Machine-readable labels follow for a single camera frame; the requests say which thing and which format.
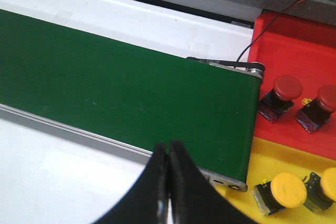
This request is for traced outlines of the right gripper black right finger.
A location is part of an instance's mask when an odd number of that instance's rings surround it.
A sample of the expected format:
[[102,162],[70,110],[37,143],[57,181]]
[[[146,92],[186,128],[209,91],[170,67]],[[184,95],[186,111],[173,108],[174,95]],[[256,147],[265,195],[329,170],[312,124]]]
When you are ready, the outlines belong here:
[[181,141],[170,142],[167,178],[174,223],[255,223],[215,190]]

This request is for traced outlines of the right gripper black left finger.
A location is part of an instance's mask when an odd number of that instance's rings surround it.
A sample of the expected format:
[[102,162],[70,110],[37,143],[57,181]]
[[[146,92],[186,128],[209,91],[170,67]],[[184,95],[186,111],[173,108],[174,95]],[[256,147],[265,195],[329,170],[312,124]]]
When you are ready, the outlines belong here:
[[143,172],[128,192],[95,223],[167,223],[166,145],[155,145]]

